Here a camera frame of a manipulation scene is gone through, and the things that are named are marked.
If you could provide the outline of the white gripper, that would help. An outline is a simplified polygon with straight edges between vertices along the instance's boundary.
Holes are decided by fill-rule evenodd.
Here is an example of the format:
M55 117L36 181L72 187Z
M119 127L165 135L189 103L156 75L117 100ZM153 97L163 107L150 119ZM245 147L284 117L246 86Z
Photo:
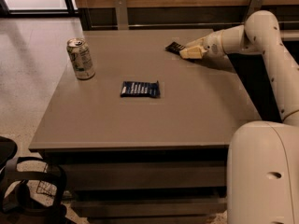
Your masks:
M195 39L186 44L179 52L183 59L219 58L225 55L222 46L222 31L213 32L205 37Z

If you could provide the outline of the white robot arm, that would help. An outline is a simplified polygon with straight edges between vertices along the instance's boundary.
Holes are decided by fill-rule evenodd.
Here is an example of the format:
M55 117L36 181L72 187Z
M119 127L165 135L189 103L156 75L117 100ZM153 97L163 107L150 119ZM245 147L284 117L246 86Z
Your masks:
M276 16L255 11L179 52L192 60L231 54L258 55L267 84L251 93L262 119L238 128L229 145L228 224L299 224L299 69Z

